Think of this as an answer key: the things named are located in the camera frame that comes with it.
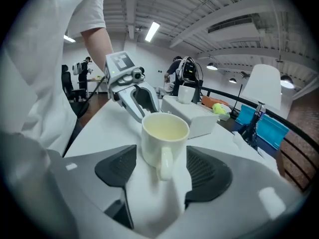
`table lamp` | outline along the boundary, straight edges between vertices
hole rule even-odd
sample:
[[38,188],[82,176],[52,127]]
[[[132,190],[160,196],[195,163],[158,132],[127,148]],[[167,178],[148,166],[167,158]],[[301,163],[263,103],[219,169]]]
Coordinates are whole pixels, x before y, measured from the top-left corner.
[[279,70],[270,65],[255,65],[242,95],[259,103],[250,123],[243,125],[238,130],[243,139],[254,149],[257,149],[256,123],[266,112],[264,105],[280,110],[281,85]]

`white lampshade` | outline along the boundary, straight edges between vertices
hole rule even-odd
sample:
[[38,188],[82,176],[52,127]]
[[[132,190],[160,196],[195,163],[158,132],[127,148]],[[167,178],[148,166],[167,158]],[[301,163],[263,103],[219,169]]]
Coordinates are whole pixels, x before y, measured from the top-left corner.
[[280,72],[270,65],[255,65],[242,95],[280,110]]

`white mug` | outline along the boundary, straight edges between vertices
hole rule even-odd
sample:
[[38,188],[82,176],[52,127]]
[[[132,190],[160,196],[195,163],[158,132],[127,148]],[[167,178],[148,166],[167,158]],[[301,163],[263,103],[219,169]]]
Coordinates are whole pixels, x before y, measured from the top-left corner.
[[195,88],[181,85],[178,90],[178,101],[182,104],[190,104],[195,93]]
[[183,152],[188,124],[173,114],[152,113],[142,120],[142,155],[161,181],[172,177],[174,162]]

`blue storage box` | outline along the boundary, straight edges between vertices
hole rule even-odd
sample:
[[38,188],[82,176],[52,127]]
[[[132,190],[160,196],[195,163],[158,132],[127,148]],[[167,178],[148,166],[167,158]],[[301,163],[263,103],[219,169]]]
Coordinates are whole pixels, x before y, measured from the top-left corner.
[[[249,124],[254,113],[255,109],[242,105],[236,122],[241,125]],[[279,149],[280,143],[288,131],[289,129],[286,126],[268,115],[264,115],[263,118],[258,121],[257,135],[275,149]]]

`black chair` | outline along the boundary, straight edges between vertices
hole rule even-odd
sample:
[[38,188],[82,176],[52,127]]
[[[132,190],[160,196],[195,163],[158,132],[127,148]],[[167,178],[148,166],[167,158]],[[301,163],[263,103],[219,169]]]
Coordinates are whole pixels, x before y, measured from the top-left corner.
[[68,66],[62,65],[62,88],[68,100],[75,101],[74,103],[70,103],[70,106],[74,113],[78,118],[82,117],[89,107],[89,102],[79,102],[79,96],[82,98],[86,98],[86,90],[85,89],[73,89],[73,85],[71,82],[71,74],[68,72]]

